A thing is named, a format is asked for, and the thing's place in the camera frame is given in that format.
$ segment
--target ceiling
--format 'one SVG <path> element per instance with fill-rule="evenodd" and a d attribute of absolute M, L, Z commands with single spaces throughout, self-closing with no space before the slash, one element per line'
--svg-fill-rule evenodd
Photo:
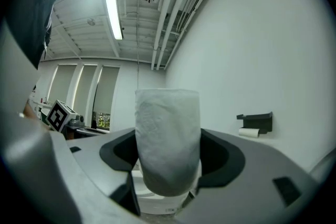
<path fill-rule="evenodd" d="M 105 0 L 56 0 L 51 40 L 43 60 L 96 57 L 137 61 L 139 52 L 139 61 L 150 63 L 160 16 L 158 4 L 139 0 L 138 10 L 138 0 L 118 0 L 118 8 L 122 40 L 113 37 Z M 167 62 L 176 41 L 177 36 L 170 34 L 161 65 Z"/>

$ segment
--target white paper towel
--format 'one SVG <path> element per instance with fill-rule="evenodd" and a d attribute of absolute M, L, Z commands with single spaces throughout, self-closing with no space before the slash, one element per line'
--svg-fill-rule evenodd
<path fill-rule="evenodd" d="M 200 161 L 199 94 L 143 89 L 135 96 L 135 136 L 144 183 L 161 196 L 189 191 Z"/>
<path fill-rule="evenodd" d="M 260 129 L 249 129 L 249 128 L 240 128 L 239 135 L 258 138 L 259 137 L 259 130 Z"/>

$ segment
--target paper towel holder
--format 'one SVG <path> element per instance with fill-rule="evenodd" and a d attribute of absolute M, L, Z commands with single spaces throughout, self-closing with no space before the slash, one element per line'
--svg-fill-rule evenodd
<path fill-rule="evenodd" d="M 267 134 L 267 132 L 272 131 L 272 117 L 272 112 L 257 115 L 237 115 L 238 120 L 243 120 L 243 128 L 260 129 L 260 134 Z"/>

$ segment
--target fluorescent light fixture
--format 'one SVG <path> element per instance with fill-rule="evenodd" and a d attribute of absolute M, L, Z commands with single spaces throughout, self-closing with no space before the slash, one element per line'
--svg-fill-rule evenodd
<path fill-rule="evenodd" d="M 117 0 L 106 0 L 107 11 L 109 13 L 110 23 L 115 39 L 122 40 L 122 34 L 119 24 L 119 15 Z"/>

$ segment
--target window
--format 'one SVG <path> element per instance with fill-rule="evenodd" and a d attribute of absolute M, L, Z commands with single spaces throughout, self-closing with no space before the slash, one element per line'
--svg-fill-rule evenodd
<path fill-rule="evenodd" d="M 51 104 L 56 100 L 66 103 L 70 82 L 75 68 L 76 65 L 59 65 L 57 67 L 48 97 Z"/>
<path fill-rule="evenodd" d="M 96 121 L 97 128 L 110 130 L 110 117 L 114 87 L 117 81 L 119 68 L 103 67 L 94 97 L 92 120 Z"/>
<path fill-rule="evenodd" d="M 97 66 L 84 66 L 77 85 L 75 101 L 73 103 L 74 111 L 79 115 L 86 116 L 86 105 L 89 99 L 89 91 Z"/>

